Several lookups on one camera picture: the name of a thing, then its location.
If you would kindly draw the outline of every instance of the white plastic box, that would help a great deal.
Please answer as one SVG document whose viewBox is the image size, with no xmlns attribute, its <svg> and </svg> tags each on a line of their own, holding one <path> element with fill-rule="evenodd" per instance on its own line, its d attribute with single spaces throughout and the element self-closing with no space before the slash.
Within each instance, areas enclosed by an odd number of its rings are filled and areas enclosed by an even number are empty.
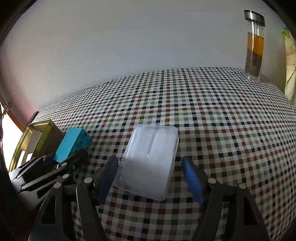
<svg viewBox="0 0 296 241">
<path fill-rule="evenodd" d="M 175 127 L 137 125 L 119 163 L 115 186 L 135 195 L 164 200 L 178 141 Z"/>
</svg>

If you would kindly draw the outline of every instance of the bottle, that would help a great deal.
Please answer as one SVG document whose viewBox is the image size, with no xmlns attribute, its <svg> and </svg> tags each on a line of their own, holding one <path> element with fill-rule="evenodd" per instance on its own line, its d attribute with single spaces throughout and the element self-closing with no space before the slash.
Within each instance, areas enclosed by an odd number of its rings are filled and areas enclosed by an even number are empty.
<svg viewBox="0 0 296 241">
<path fill-rule="evenodd" d="M 249 22 L 244 74 L 248 79 L 258 82 L 264 59 L 265 20 L 261 14 L 251 10 L 244 10 L 244 17 Z"/>
</svg>

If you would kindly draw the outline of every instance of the checkered tablecloth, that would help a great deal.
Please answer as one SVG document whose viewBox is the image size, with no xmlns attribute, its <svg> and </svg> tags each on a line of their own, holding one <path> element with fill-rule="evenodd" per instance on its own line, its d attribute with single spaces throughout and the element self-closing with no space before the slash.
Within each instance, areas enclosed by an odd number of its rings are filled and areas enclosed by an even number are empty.
<svg viewBox="0 0 296 241">
<path fill-rule="evenodd" d="M 35 121 L 52 119 L 64 132 L 83 127 L 93 138 L 91 176 L 106 160 L 122 157 L 137 124 L 175 126 L 179 145 L 169 196 L 155 201 L 112 187 L 98 207 L 110 240 L 190 240 L 200 217 L 181 171 L 180 157 L 221 183 L 246 183 L 271 240 L 279 240 L 295 217 L 296 115 L 280 90 L 240 69 L 189 68 L 112 80 L 74 93 L 42 109 Z M 77 207 L 75 229 L 83 240 Z M 226 214 L 217 232 L 221 238 Z"/>
</svg>

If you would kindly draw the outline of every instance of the table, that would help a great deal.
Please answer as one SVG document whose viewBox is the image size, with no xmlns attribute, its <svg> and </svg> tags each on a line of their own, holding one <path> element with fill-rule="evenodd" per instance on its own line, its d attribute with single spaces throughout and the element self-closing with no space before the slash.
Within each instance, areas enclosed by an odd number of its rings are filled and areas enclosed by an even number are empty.
<svg viewBox="0 0 296 241">
<path fill-rule="evenodd" d="M 83 127 L 93 138 L 91 176 L 111 156 L 122 157 L 137 124 L 178 128 L 179 145 L 169 196 L 155 201 L 112 187 L 98 207 L 110 240 L 190 240 L 200 218 L 181 171 L 180 157 L 219 182 L 246 183 L 271 240 L 279 240 L 295 217 L 295 109 L 267 78 L 248 81 L 242 70 L 210 67 L 170 69 L 95 85 L 42 109 L 64 132 Z M 225 225 L 224 209 L 217 239 Z M 77 207 L 75 230 L 83 240 Z"/>
</svg>

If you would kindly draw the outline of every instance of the white wall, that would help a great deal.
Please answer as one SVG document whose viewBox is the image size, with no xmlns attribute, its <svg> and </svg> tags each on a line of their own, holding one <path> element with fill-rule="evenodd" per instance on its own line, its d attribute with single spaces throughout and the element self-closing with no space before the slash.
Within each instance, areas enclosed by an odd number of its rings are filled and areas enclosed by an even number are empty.
<svg viewBox="0 0 296 241">
<path fill-rule="evenodd" d="M 1 86 L 21 109 L 18 115 L 29 119 L 68 94 L 119 77 L 181 67 L 243 68 L 244 9 L 265 17 L 263 74 L 283 90 L 284 24 L 261 0 L 38 0 L 1 48 Z"/>
</svg>

